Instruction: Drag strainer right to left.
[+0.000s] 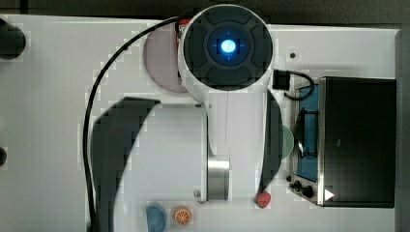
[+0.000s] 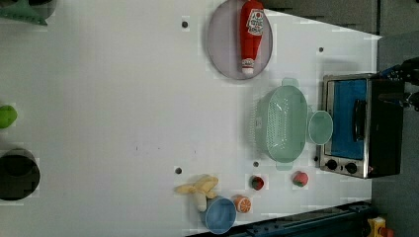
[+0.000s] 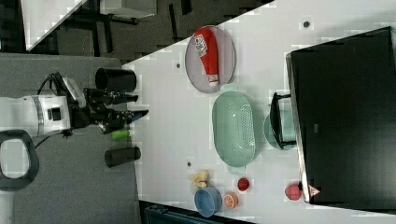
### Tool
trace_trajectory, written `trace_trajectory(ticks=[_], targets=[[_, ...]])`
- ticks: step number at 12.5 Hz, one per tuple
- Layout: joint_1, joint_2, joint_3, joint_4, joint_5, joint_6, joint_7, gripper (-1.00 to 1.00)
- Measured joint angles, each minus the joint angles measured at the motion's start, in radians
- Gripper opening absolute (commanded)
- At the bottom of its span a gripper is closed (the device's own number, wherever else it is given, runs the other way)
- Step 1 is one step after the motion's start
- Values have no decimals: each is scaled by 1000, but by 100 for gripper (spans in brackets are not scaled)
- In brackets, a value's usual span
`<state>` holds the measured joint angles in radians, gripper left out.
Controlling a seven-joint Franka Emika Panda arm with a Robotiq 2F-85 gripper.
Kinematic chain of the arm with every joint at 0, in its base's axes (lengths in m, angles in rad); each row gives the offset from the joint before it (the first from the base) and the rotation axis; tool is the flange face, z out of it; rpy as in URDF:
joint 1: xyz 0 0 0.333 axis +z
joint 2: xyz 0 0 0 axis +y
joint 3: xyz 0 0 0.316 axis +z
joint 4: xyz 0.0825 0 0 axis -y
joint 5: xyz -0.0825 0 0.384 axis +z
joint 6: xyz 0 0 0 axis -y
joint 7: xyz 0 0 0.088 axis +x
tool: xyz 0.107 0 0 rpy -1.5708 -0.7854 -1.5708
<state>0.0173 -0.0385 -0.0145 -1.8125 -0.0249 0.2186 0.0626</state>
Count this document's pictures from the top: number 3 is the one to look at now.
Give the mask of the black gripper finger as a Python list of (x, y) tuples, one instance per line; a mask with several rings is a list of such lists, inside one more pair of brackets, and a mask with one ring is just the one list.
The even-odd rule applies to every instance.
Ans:
[(136, 110), (136, 111), (131, 111), (128, 110), (125, 112), (125, 123), (130, 124), (138, 119), (142, 119), (145, 117), (149, 111), (147, 109), (145, 110)]
[(117, 94), (114, 95), (113, 104), (118, 105), (123, 103), (136, 102), (137, 100), (138, 100), (137, 95), (132, 95), (125, 92), (118, 92)]

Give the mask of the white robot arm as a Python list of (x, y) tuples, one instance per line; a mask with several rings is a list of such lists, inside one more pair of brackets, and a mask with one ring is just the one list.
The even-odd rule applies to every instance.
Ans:
[(39, 171), (39, 138), (68, 137), (75, 129), (97, 125), (102, 133), (118, 131), (145, 117), (143, 110), (119, 111), (111, 106), (134, 102), (136, 95), (86, 89), (1, 99), (1, 190), (17, 191), (31, 184)]

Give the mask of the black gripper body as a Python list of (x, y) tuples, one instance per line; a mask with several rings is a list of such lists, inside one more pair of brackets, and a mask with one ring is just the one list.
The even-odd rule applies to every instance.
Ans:
[(83, 92), (86, 104), (83, 107), (72, 97), (69, 91), (64, 91), (70, 115), (69, 129), (64, 134), (72, 134), (75, 129), (89, 125), (98, 125), (103, 134), (122, 129), (125, 125), (125, 112), (108, 108), (109, 105), (124, 103), (125, 97), (119, 92), (99, 89), (85, 89)]

